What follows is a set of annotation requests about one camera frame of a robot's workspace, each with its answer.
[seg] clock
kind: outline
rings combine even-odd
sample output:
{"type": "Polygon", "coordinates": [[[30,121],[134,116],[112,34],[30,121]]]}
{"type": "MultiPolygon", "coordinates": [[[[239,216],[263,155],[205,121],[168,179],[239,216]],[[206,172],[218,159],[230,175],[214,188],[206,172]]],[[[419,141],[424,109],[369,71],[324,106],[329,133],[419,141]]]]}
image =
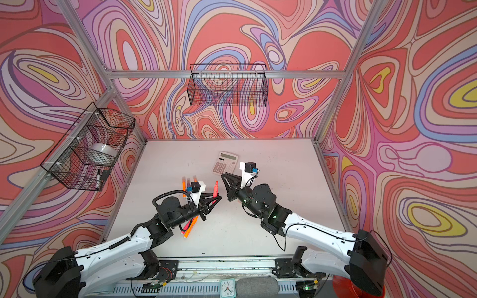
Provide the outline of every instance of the clock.
{"type": "Polygon", "coordinates": [[[235,297],[235,279],[227,278],[220,280],[220,298],[235,297]]]}

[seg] robotic arm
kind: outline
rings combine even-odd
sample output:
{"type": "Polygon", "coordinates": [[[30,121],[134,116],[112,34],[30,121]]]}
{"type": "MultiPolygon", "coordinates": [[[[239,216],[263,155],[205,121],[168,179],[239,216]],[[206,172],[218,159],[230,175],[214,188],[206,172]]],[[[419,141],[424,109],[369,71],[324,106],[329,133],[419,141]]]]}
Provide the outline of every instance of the robotic arm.
{"type": "Polygon", "coordinates": [[[277,204],[277,197],[268,184],[257,185],[253,190],[250,188],[259,172],[255,163],[240,163],[240,169],[242,177],[222,174],[229,201],[239,199],[252,212],[249,215],[259,218],[260,226],[270,234],[302,240],[337,258],[325,261],[325,264],[310,259],[302,261],[307,248],[298,247],[292,259],[297,263],[295,272],[311,277],[318,269],[325,268],[325,272],[351,279],[369,294],[382,294],[387,257],[370,233],[364,230],[357,234],[342,232],[309,221],[277,204]]]}
{"type": "Polygon", "coordinates": [[[152,248],[163,244],[172,235],[172,228],[200,216],[206,220],[220,196],[204,194],[203,182],[192,182],[188,191],[176,190],[156,197],[157,213],[136,225],[130,234],[99,245],[72,251],[59,249],[33,279],[38,298],[84,297],[96,289],[116,281],[139,277],[154,279],[160,264],[152,248]],[[181,206],[174,194],[186,194],[187,204],[181,206]],[[157,201],[165,198],[162,204],[157,201]]]}

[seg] black wire mesh basket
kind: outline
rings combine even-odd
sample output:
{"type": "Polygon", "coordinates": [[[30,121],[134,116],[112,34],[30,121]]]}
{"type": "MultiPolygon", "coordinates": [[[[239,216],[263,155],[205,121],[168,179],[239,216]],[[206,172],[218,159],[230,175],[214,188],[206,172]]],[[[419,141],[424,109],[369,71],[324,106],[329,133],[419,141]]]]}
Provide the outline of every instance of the black wire mesh basket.
{"type": "MultiPolygon", "coordinates": [[[[115,109],[97,107],[82,115],[89,117],[84,127],[76,136],[67,137],[72,140],[56,161],[46,162],[67,132],[41,166],[66,188],[101,191],[134,129],[135,119],[115,109]]],[[[72,127],[84,119],[82,115],[72,127]]]]}
{"type": "Polygon", "coordinates": [[[268,82],[263,63],[190,65],[190,105],[266,106],[268,82]]]}

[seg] red bucket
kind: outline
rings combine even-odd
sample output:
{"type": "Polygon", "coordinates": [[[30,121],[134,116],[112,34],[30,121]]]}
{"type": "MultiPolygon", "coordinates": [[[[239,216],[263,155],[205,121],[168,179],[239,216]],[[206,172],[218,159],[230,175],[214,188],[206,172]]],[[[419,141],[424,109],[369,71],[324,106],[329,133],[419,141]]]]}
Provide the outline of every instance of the red bucket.
{"type": "Polygon", "coordinates": [[[351,280],[335,275],[333,277],[333,289],[339,298],[383,298],[386,288],[383,288],[381,296],[375,296],[362,291],[351,280]]]}

